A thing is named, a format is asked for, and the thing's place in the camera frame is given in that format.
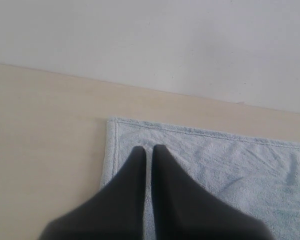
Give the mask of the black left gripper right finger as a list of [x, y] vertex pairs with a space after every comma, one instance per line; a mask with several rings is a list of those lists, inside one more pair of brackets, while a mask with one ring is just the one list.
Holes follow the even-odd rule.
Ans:
[[165, 145], [153, 148], [151, 196], [158, 240], [270, 239], [270, 230], [262, 221], [207, 192]]

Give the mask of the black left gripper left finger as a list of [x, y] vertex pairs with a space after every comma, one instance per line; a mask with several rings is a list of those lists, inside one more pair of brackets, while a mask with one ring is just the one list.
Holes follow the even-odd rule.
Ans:
[[41, 240], [141, 240], [146, 152], [135, 146], [114, 178], [91, 199], [50, 222]]

